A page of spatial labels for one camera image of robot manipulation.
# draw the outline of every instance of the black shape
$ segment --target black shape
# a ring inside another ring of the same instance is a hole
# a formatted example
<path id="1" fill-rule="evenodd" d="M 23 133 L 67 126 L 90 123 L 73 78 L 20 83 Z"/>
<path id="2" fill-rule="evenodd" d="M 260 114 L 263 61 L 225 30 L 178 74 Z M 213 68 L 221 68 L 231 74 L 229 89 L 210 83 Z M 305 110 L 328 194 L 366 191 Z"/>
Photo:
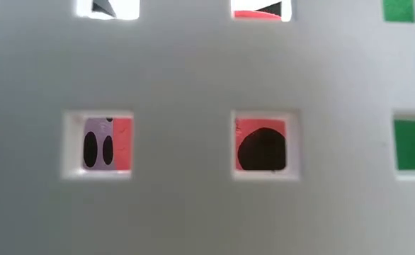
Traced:
<path id="1" fill-rule="evenodd" d="M 87 167 L 93 167 L 97 159 L 97 139 L 93 132 L 85 135 L 83 143 L 83 160 Z"/>
<path id="2" fill-rule="evenodd" d="M 103 161 L 107 165 L 111 164 L 111 162 L 113 161 L 113 141 L 110 135 L 108 135 L 106 139 L 103 141 L 102 155 Z"/>
<path id="3" fill-rule="evenodd" d="M 101 12 L 116 18 L 116 13 L 108 0 L 100 0 L 98 3 L 94 0 L 91 10 L 93 12 Z"/>
<path id="4" fill-rule="evenodd" d="M 264 8 L 260 8 L 257 11 L 263 11 L 263 12 L 275 14 L 275 15 L 281 17 L 281 2 L 278 2 L 276 4 L 272 4 L 272 5 L 264 7 Z"/>
<path id="5" fill-rule="evenodd" d="M 243 170 L 281 171 L 286 167 L 286 139 L 272 128 L 260 128 L 245 137 L 237 158 Z"/>

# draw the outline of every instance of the black circle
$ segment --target black circle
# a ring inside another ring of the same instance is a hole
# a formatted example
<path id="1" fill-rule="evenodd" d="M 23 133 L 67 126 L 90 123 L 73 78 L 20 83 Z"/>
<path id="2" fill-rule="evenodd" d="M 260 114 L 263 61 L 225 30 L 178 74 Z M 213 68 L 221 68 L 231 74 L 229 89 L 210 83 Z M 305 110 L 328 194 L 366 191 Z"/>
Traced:
<path id="1" fill-rule="evenodd" d="M 93 132 L 85 135 L 83 143 L 83 159 L 87 167 L 93 167 L 97 159 L 97 139 Z"/>
<path id="2" fill-rule="evenodd" d="M 102 155 L 103 161 L 107 165 L 111 164 L 111 162 L 113 161 L 113 141 L 110 135 L 108 135 L 106 139 L 103 141 Z"/>
<path id="3" fill-rule="evenodd" d="M 237 158 L 243 170 L 281 171 L 286 167 L 286 139 L 272 128 L 259 128 L 242 141 Z"/>

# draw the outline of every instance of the white perforated panel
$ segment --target white perforated panel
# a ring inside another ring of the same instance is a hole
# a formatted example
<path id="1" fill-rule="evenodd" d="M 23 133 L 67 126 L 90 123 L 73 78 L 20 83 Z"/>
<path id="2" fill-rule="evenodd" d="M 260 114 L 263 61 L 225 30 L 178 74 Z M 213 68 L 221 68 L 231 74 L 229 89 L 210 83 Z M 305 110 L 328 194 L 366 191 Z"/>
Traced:
<path id="1" fill-rule="evenodd" d="M 297 1 L 290 23 L 228 0 L 146 0 L 136 21 L 0 0 L 0 254 L 415 254 L 415 24 L 381 1 Z M 133 111 L 131 179 L 61 178 L 63 114 Z M 231 175 L 231 112 L 300 113 L 298 182 Z"/>

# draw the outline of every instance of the green paper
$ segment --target green paper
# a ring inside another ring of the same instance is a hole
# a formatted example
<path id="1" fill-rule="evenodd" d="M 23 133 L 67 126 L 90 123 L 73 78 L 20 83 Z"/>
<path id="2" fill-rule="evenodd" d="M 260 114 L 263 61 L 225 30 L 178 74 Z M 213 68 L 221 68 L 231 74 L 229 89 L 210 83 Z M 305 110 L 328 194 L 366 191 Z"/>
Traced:
<path id="1" fill-rule="evenodd" d="M 395 120 L 394 134 L 398 169 L 415 171 L 415 120 Z"/>
<path id="2" fill-rule="evenodd" d="M 384 0 L 384 19 L 391 22 L 415 22 L 413 0 Z"/>

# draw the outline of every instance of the square hole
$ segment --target square hole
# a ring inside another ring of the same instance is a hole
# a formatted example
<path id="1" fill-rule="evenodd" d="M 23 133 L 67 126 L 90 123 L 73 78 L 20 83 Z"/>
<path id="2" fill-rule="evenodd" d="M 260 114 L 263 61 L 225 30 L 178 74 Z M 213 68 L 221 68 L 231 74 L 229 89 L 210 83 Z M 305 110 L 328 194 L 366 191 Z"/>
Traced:
<path id="1" fill-rule="evenodd" d="M 234 178 L 298 180 L 299 129 L 296 115 L 292 113 L 237 113 Z"/>
<path id="2" fill-rule="evenodd" d="M 131 113 L 86 111 L 64 116 L 64 178 L 128 178 L 132 155 Z"/>
<path id="3" fill-rule="evenodd" d="M 231 0 L 235 19 L 291 21 L 292 0 Z"/>
<path id="4" fill-rule="evenodd" d="M 398 113 L 392 124 L 394 165 L 401 179 L 415 178 L 415 113 Z"/>
<path id="5" fill-rule="evenodd" d="M 76 0 L 76 13 L 101 20 L 135 20 L 140 15 L 140 0 Z"/>
<path id="6" fill-rule="evenodd" d="M 384 20 L 415 23 L 415 0 L 383 0 Z"/>
<path id="7" fill-rule="evenodd" d="M 413 0 L 384 0 L 384 19 L 393 22 L 415 22 Z"/>
<path id="8" fill-rule="evenodd" d="M 415 120 L 394 120 L 398 170 L 415 171 Z"/>

